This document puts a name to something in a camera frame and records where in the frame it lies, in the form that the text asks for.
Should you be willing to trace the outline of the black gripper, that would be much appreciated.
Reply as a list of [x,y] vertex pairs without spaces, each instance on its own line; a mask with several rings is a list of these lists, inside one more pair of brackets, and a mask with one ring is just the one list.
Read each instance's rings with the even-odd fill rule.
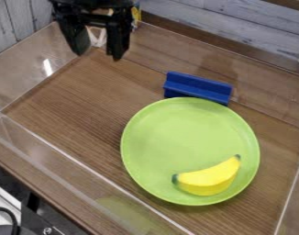
[[107,25],[107,54],[119,61],[130,47],[132,16],[127,12],[134,7],[132,0],[50,0],[54,14],[67,44],[82,56],[91,46],[91,39],[83,17],[94,22],[112,18]]

